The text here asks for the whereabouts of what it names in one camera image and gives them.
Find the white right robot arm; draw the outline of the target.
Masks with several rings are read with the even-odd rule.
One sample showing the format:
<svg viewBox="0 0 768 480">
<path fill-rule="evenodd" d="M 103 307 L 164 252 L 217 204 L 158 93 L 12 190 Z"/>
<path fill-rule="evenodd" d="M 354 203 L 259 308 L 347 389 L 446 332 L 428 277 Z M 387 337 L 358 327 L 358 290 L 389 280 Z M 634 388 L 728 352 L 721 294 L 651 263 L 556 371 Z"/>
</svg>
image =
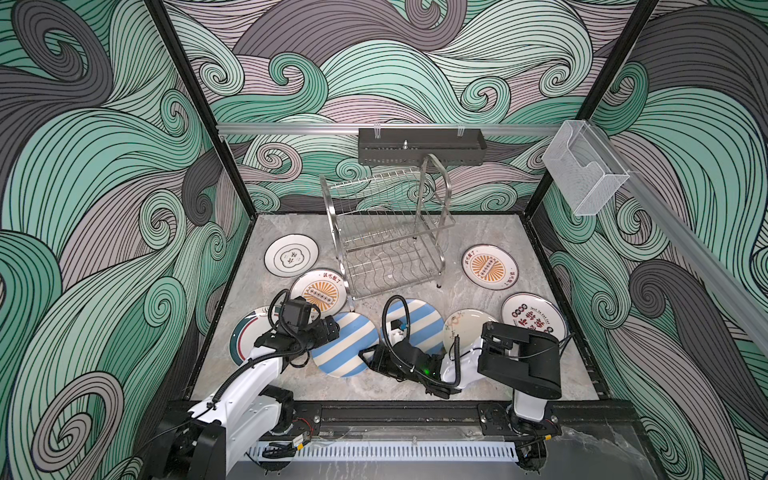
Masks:
<svg viewBox="0 0 768 480">
<path fill-rule="evenodd" d="M 513 390 L 505 410 L 504 433 L 532 443 L 559 433 L 546 417 L 547 403 L 562 396 L 560 341 L 546 332 L 498 322 L 482 324 L 480 337 L 461 351 L 456 336 L 444 355 L 428 354 L 410 343 L 410 331 L 396 343 L 388 334 L 382 344 L 358 357 L 370 370 L 399 382 L 421 384 L 425 392 L 448 399 L 471 383 L 490 379 Z"/>
</svg>

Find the cream plate floral pattern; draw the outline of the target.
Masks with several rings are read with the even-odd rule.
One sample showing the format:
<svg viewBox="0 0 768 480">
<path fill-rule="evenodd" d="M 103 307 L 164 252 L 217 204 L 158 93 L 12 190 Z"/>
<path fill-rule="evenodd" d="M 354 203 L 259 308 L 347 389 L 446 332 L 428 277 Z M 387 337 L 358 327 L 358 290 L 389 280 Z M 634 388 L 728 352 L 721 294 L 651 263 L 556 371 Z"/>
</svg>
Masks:
<svg viewBox="0 0 768 480">
<path fill-rule="evenodd" d="M 456 337 L 459 337 L 461 357 L 480 349 L 483 325 L 488 322 L 497 322 L 497 319 L 478 309 L 461 309 L 451 314 L 443 328 L 446 359 L 454 358 L 453 344 Z"/>
</svg>

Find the blue white striped plate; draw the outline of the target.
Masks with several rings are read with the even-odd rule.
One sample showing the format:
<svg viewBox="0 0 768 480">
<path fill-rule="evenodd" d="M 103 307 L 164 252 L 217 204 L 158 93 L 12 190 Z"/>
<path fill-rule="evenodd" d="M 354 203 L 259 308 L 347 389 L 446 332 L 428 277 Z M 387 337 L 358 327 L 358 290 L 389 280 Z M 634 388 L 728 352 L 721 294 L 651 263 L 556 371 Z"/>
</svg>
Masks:
<svg viewBox="0 0 768 480">
<path fill-rule="evenodd" d="M 429 355 L 440 354 L 443 350 L 444 319 L 431 304 L 408 299 L 411 334 L 409 342 Z M 405 324 L 405 311 L 400 301 L 395 301 L 386 314 L 386 324 L 399 319 Z"/>
<path fill-rule="evenodd" d="M 320 371 L 334 378 L 355 376 L 367 369 L 359 352 L 375 348 L 379 334 L 373 322 L 355 312 L 340 312 L 333 317 L 340 327 L 339 338 L 313 349 L 311 358 Z"/>
</svg>

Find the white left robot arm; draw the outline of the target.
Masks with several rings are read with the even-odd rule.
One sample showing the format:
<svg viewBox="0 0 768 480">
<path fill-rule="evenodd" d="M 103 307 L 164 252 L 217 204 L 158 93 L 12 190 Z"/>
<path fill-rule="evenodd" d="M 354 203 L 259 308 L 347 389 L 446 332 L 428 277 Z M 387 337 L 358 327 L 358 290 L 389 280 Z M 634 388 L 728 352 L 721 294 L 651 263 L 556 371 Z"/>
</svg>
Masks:
<svg viewBox="0 0 768 480">
<path fill-rule="evenodd" d="M 295 357 L 335 341 L 340 326 L 317 318 L 294 335 L 268 331 L 238 370 L 205 399 L 168 411 L 148 443 L 148 479 L 224 479 L 262 435 L 285 416 L 285 402 L 265 389 Z"/>
</svg>

